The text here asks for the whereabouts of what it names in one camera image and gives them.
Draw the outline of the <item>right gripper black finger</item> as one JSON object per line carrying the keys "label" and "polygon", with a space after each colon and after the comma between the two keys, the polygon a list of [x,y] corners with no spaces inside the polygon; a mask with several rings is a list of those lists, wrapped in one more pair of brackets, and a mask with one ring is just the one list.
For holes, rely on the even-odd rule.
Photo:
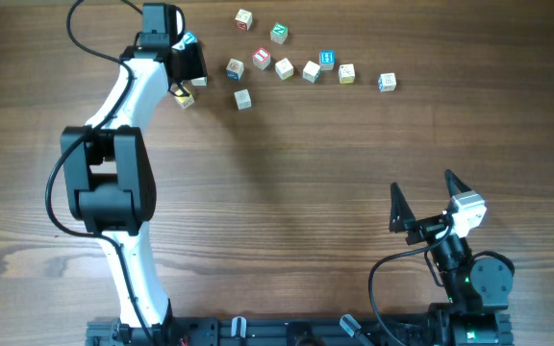
{"label": "right gripper black finger", "polygon": [[448,193],[451,197],[472,191],[472,189],[466,185],[451,169],[446,169],[444,171],[444,178]]}
{"label": "right gripper black finger", "polygon": [[390,225],[412,226],[416,222],[416,218],[398,183],[392,183],[390,185],[390,199]]}

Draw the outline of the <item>plain cream block with 9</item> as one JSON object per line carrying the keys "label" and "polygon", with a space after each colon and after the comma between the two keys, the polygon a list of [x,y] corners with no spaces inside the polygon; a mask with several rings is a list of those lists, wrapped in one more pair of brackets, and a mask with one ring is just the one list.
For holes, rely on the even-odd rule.
{"label": "plain cream block with 9", "polygon": [[196,87],[206,87],[208,85],[208,77],[199,77],[191,80],[191,83]]}

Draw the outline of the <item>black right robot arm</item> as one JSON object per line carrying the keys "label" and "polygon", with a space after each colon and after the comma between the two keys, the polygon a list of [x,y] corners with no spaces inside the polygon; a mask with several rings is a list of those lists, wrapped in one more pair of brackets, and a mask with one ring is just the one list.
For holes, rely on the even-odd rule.
{"label": "black right robot arm", "polygon": [[474,254],[466,241],[487,212],[483,197],[451,170],[444,172],[450,196],[441,214],[417,219],[398,184],[390,186],[390,230],[405,232],[409,245],[423,243],[435,284],[448,297],[429,306],[415,326],[398,322],[393,334],[406,345],[513,345],[509,306],[516,268],[494,251]]}

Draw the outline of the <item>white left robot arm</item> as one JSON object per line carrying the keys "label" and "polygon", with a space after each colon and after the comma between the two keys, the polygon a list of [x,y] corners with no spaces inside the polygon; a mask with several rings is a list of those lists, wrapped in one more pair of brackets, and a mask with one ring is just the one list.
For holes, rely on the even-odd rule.
{"label": "white left robot arm", "polygon": [[94,345],[177,345],[176,325],[157,274],[149,239],[157,189],[143,134],[155,108],[183,81],[204,78],[199,43],[174,47],[129,46],[119,75],[100,110],[81,127],[67,127],[54,173],[63,173],[72,216],[84,238],[104,251],[117,289],[115,331],[88,325]]}

